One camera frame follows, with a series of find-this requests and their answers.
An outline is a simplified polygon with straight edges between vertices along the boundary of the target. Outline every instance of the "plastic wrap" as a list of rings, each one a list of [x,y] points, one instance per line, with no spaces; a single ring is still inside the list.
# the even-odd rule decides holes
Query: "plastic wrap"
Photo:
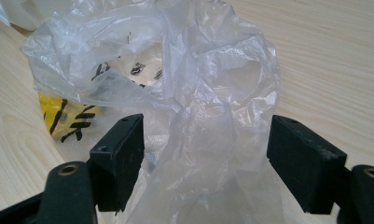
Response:
[[[56,140],[67,160],[86,160],[118,119],[144,114],[145,159],[114,221],[283,223],[266,159],[275,49],[230,5],[79,0],[21,49],[38,91],[101,108]]]

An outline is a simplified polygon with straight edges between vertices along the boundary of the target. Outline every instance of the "wooden table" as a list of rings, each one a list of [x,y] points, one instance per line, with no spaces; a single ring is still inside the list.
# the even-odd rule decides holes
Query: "wooden table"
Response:
[[[277,48],[278,114],[297,119],[349,154],[347,167],[374,165],[374,0],[229,0]],[[62,158],[42,121],[25,36],[0,22],[0,210],[43,190]],[[281,184],[286,223],[335,223],[305,215]]]

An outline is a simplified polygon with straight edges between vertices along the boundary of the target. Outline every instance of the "yellow and black label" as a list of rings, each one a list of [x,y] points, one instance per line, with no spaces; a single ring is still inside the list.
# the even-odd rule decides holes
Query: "yellow and black label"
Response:
[[[76,140],[82,139],[82,129],[89,128],[92,119],[102,112],[94,105],[82,105],[62,98],[49,97],[38,93],[44,121],[50,135],[64,142],[75,135]]]

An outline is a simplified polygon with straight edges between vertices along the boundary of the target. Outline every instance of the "plastic bag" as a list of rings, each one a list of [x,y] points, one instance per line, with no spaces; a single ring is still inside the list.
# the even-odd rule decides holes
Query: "plastic bag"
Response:
[[[283,223],[266,159],[275,49],[230,5],[78,0],[21,49],[38,91],[101,108],[55,139],[67,160],[86,160],[118,119],[144,114],[145,159],[114,222]]]

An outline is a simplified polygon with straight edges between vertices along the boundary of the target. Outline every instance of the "small black part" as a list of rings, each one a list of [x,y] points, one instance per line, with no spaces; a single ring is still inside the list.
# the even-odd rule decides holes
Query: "small black part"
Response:
[[[118,121],[90,151],[93,194],[102,212],[124,211],[144,158],[143,115]]]
[[[374,167],[354,166],[350,189],[358,215],[364,224],[374,224]]]
[[[34,224],[42,193],[0,211],[0,224]]]
[[[85,162],[67,162],[49,172],[36,223],[97,223]]]
[[[330,214],[347,155],[296,120],[274,115],[267,157],[304,212]]]

